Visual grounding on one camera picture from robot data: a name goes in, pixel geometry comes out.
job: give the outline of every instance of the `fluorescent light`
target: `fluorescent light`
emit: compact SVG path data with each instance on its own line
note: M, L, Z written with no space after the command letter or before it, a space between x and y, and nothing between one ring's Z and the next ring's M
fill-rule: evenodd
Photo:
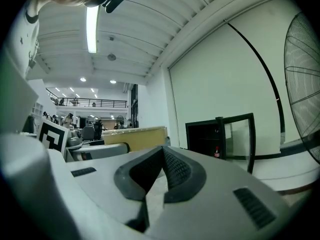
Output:
M99 6L88 7L86 9L86 41L88 44L88 52L97 53L97 22L98 22Z

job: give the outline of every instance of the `tan box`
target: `tan box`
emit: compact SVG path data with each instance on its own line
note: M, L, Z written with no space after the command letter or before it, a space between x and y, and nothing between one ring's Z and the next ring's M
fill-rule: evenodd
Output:
M167 136L167 128L164 126L107 130L102 133L105 145L127 143L130 147L130 152L164 145Z

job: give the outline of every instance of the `fan guard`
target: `fan guard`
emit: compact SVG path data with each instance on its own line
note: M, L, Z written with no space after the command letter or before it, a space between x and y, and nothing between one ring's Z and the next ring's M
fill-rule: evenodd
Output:
M286 34L284 73L297 130L320 163L320 42L303 13L294 17Z

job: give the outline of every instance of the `glass door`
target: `glass door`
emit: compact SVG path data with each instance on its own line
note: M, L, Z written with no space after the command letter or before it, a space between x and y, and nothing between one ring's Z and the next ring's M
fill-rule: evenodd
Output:
M221 159L237 165L252 174L256 154L256 129L254 114L217 117L221 126Z

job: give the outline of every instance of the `balcony railing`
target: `balcony railing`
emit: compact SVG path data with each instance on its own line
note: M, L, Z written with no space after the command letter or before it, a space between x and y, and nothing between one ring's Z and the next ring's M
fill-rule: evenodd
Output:
M56 106L87 107L87 108L116 108L126 109L126 100L95 99L95 98L59 98L47 89L48 95Z

